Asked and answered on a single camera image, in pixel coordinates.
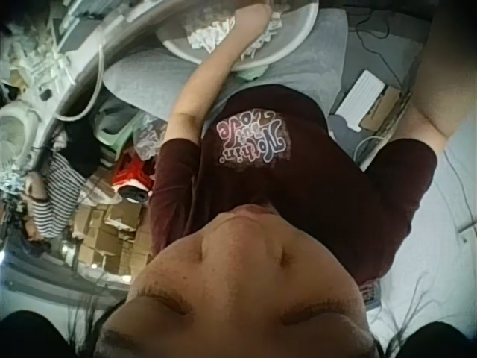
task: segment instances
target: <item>plastic bag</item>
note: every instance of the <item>plastic bag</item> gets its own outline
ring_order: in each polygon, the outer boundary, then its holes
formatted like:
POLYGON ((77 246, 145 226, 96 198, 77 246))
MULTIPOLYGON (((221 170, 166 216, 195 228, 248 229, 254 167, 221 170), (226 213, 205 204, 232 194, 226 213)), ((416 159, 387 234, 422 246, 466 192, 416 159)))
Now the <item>plastic bag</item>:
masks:
POLYGON ((166 128, 166 121, 144 113, 133 132, 134 149, 141 160, 146 161, 158 155, 166 128))

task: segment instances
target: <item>cable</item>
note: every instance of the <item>cable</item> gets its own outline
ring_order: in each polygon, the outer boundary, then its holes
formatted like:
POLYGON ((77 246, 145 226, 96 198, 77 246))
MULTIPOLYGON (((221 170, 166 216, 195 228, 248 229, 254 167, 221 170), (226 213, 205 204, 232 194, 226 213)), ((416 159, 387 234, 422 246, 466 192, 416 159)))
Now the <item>cable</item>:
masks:
POLYGON ((358 144, 358 146, 357 146, 356 149, 355 149, 355 152, 354 152, 354 154, 353 154, 353 162, 356 163, 356 158, 357 158, 357 156, 358 156, 358 151, 359 151, 360 147, 362 147, 363 144, 365 144, 367 141, 372 140, 372 139, 384 140, 384 138, 383 138, 382 136, 369 136, 368 138, 363 139, 363 140, 358 144))
POLYGON ((90 112, 92 107, 95 105, 96 100, 98 99, 99 92, 101 91, 101 86, 103 84, 103 77, 104 77, 104 53, 103 53, 103 46, 100 43, 98 48, 98 79, 96 80, 95 90, 92 93, 92 96, 91 96, 91 99, 89 100, 88 105, 83 110, 83 112, 81 112, 80 114, 76 116, 68 117, 68 116, 61 116, 55 113, 54 117, 64 122, 74 122, 86 116, 90 112))
POLYGON ((362 20, 362 21, 360 21, 360 22, 358 22, 358 23, 356 24, 356 29, 355 29, 356 36, 359 38, 359 40, 361 41, 361 45, 363 46, 363 48, 364 48, 366 51, 370 52, 371 54, 375 54, 375 55, 377 55, 377 56, 379 56, 379 57, 381 58, 381 60, 382 60, 382 62, 384 63, 384 65, 388 68, 389 72, 390 72, 390 73, 394 76, 394 78, 396 79, 397 83, 399 84, 399 87, 402 88, 402 82, 401 82, 401 80, 399 79, 399 77, 398 77, 398 75, 396 74, 396 72, 391 68, 391 66, 389 66, 389 63, 388 63, 387 60, 384 58, 384 56, 383 56, 382 54, 380 54, 379 52, 374 51, 374 50, 371 50, 370 48, 368 48, 368 47, 366 46, 366 44, 364 43, 363 37, 362 37, 362 35, 361 35, 362 32, 365 32, 365 33, 370 34, 371 36, 374 36, 375 38, 380 39, 380 40, 383 40, 383 39, 386 39, 386 38, 389 37, 389 34, 390 34, 390 32, 391 32, 391 27, 390 27, 390 25, 389 25, 389 19, 386 20, 386 24, 387 24, 386 35, 384 35, 384 36, 382 36, 382 37, 381 37, 381 36, 378 36, 378 35, 375 35, 375 34, 371 33, 370 31, 360 30, 360 29, 359 29, 359 26, 360 26, 360 25, 363 25, 363 24, 365 24, 366 22, 368 22, 368 21, 371 20, 371 18, 373 17, 374 11, 375 11, 375 10, 372 10, 372 11, 369 13, 369 15, 368 15, 368 17, 367 17, 366 19, 364 19, 364 20, 362 20))
MULTIPOLYGON (((467 195, 465 193, 465 186, 464 186, 464 182, 462 181, 461 179, 461 176, 459 175, 459 173, 457 172, 457 169, 454 167, 454 165, 452 164, 452 162, 450 161, 449 159, 449 155, 447 155, 447 152, 444 151, 444 157, 446 158, 447 162, 449 163, 450 165, 450 168, 451 170, 454 172, 458 182, 459 182, 459 185, 461 186, 461 190, 462 190, 462 196, 464 197, 464 203, 467 207, 467 210, 469 210, 469 215, 470 215, 470 222, 474 222, 475 221, 475 218, 474 218, 474 214, 472 212, 472 208, 470 207, 470 204, 469 204, 469 199, 467 199, 467 195)), ((477 237, 477 227, 476 225, 473 225, 472 226, 473 229, 474 229, 474 233, 476 234, 476 237, 477 237)))

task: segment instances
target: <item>long sleeve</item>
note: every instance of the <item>long sleeve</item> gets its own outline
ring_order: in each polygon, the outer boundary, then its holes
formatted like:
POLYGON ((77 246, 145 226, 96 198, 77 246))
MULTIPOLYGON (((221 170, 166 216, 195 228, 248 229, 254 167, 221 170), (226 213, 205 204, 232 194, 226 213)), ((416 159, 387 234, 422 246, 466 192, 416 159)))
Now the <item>long sleeve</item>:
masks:
POLYGON ((61 154, 55 154, 45 179, 48 199, 34 201, 34 221, 40 234, 52 239, 61 234, 78 204, 86 179, 61 154))

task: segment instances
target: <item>closed eye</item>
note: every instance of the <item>closed eye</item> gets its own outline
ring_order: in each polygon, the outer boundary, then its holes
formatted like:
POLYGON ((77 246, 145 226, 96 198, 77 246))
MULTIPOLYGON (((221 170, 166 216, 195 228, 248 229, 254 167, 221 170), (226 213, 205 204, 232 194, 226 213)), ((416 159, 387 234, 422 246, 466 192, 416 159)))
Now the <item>closed eye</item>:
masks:
POLYGON ((308 306, 298 305, 282 314, 279 320, 285 326, 293 326, 325 313, 344 315, 346 313, 345 306, 339 301, 326 301, 308 306))
POLYGON ((188 315, 192 312, 192 305, 176 292, 152 290, 144 287, 138 291, 137 297, 153 298, 178 315, 188 315))

